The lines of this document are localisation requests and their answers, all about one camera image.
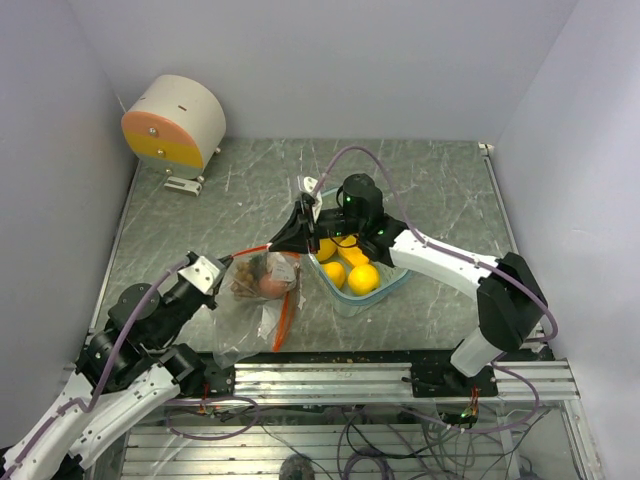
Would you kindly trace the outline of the brown longan bunch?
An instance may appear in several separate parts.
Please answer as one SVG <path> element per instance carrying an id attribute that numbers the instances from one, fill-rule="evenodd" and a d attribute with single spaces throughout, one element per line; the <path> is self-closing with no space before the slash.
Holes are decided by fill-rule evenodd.
<path id="1" fill-rule="evenodd" d="M 245 255 L 234 260 L 235 267 L 231 291 L 237 298 L 265 298 L 261 287 L 267 275 L 267 259 L 264 253 Z"/>

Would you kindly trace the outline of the blue green plastic basket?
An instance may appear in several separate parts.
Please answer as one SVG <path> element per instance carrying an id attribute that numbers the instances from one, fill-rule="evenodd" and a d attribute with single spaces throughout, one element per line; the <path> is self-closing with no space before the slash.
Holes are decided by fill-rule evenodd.
<path id="1" fill-rule="evenodd" d="M 344 217 L 338 188 L 322 194 L 319 223 L 328 239 L 308 256 L 310 269 L 324 288 L 333 309 L 353 317 L 389 296 L 410 278 L 406 269 L 393 268 L 365 256 L 358 246 L 358 225 Z"/>

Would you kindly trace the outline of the clear zip top bag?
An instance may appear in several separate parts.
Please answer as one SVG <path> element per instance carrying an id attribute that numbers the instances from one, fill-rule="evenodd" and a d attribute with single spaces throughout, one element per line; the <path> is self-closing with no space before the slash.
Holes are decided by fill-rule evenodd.
<path id="1" fill-rule="evenodd" d="M 260 253 L 266 255 L 267 274 L 288 282 L 288 291 L 278 299 L 235 297 L 231 291 L 234 260 Z M 299 313 L 300 286 L 301 256 L 297 253 L 270 252 L 263 245 L 233 254 L 212 314 L 215 363 L 228 368 L 259 353 L 280 352 Z"/>

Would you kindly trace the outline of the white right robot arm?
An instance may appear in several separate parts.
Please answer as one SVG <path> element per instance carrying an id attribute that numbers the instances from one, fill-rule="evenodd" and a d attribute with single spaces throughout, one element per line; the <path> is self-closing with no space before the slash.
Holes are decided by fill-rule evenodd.
<path id="1" fill-rule="evenodd" d="M 430 277 L 466 294 L 477 305 L 478 325 L 452 351 L 433 387 L 459 396 L 501 355 L 516 352 L 548 306 L 527 262 L 475 254 L 434 240 L 387 214 L 383 194 L 366 174 L 343 181 L 337 207 L 324 209 L 317 180 L 305 177 L 293 211 L 269 241 L 272 252 L 311 254 L 324 239 L 354 235 L 370 260 Z"/>

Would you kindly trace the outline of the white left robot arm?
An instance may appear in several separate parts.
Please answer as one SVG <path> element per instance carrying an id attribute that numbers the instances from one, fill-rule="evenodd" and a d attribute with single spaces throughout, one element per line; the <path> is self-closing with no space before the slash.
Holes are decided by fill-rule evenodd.
<path id="1" fill-rule="evenodd" d="M 31 430 L 1 452 L 4 479 L 81 479 L 111 445 L 167 401 L 206 393 L 201 355 L 177 343 L 203 307 L 215 309 L 232 256 L 190 252 L 160 281 L 128 287 L 104 330 L 82 348 L 67 384 Z"/>

